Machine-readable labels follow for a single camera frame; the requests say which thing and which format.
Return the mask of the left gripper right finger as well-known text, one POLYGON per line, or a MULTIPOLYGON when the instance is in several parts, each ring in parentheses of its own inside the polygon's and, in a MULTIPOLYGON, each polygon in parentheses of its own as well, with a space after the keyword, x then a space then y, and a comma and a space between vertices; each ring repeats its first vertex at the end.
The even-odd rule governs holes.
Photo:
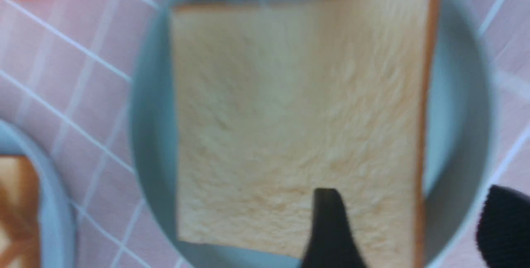
POLYGON ((488 268, 530 266, 530 198, 509 187, 492 185, 477 225, 475 240, 488 268))

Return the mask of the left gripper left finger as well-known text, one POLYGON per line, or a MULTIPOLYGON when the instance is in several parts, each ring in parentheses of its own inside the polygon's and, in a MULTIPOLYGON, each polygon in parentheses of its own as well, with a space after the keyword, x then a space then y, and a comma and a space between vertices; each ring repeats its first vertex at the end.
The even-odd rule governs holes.
POLYGON ((301 257, 301 268, 365 268, 339 191, 317 188, 313 192, 310 239, 301 257))

